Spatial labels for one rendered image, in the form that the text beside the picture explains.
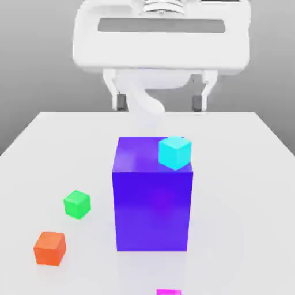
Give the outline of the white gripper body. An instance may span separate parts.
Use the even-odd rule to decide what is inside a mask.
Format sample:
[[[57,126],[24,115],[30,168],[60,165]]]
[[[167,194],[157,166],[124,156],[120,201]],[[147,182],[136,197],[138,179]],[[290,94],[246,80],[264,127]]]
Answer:
[[[177,69],[220,75],[243,71],[250,60],[251,3],[184,0],[180,13],[146,12],[144,0],[84,0],[74,21],[73,61],[87,71]],[[127,21],[169,27],[197,20],[201,32],[125,32]]]

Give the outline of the small cyan cube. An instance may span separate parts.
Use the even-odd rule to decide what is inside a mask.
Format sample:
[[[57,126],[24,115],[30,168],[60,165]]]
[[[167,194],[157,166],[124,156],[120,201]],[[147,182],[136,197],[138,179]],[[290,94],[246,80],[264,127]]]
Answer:
[[[158,161],[160,164],[179,170],[191,162],[192,142],[179,136],[162,139],[158,143]]]

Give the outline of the small orange cube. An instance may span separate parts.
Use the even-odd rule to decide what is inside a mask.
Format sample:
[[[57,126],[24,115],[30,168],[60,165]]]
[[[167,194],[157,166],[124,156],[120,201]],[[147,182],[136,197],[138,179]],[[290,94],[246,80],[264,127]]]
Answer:
[[[33,251],[37,264],[59,266],[66,252],[65,234],[42,232],[33,247]]]

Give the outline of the large blue box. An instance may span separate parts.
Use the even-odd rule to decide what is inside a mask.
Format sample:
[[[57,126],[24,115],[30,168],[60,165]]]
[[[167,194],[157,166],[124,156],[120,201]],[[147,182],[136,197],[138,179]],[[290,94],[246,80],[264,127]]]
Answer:
[[[120,137],[112,168],[118,251],[186,251],[193,168],[158,161],[167,137]]]

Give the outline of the small green cube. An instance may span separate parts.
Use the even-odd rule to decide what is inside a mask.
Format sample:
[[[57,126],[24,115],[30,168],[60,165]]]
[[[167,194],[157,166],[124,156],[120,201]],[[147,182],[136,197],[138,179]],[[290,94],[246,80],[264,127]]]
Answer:
[[[91,210],[90,196],[77,190],[65,197],[63,204],[65,213],[78,220]]]

